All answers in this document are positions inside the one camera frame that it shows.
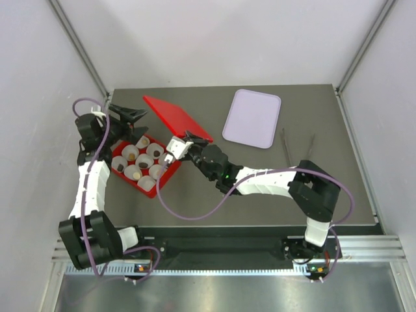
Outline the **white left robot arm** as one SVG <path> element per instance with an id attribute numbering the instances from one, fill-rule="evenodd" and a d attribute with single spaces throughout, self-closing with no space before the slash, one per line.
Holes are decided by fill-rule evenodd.
<path id="1" fill-rule="evenodd" d="M 145 239 L 134 227 L 116 229 L 105 214 L 105 191 L 111 174 L 112 147 L 126 140 L 136 144 L 148 127 L 134 124 L 145 116 L 145 109 L 109 105 L 108 110 L 77 115 L 75 126 L 81 137 L 77 165 L 79 185 L 73 209 L 58 225 L 58 233 L 78 270 L 121 259 L 124 253 L 142 257 Z"/>

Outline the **red box lid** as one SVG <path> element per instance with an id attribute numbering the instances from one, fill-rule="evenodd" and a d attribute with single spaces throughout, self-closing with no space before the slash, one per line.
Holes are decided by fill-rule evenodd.
<path id="1" fill-rule="evenodd" d="M 143 96 L 142 99 L 173 135 L 185 138 L 189 132 L 210 143 L 214 141 L 213 137 L 180 106 L 151 96 Z"/>

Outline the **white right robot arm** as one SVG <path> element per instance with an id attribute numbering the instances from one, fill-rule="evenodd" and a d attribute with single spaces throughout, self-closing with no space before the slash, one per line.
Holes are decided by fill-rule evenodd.
<path id="1" fill-rule="evenodd" d="M 287 256 L 310 260 L 320 256 L 328 247 L 326 239 L 341 188 L 326 179 L 328 175 L 311 161 L 301 161 L 288 171 L 252 169 L 236 165 L 215 144 L 185 132 L 190 142 L 184 160 L 192 161 L 196 168 L 224 194 L 245 196 L 265 194 L 284 196 L 294 200 L 307 217 L 304 240 L 287 248 Z"/>

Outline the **metal tongs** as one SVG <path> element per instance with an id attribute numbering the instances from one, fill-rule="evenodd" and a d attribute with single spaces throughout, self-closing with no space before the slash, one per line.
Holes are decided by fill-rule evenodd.
<path id="1" fill-rule="evenodd" d="M 315 133 L 309 136 L 292 136 L 283 128 L 280 131 L 280 138 L 288 167 L 296 165 L 298 161 L 311 159 L 316 141 Z"/>

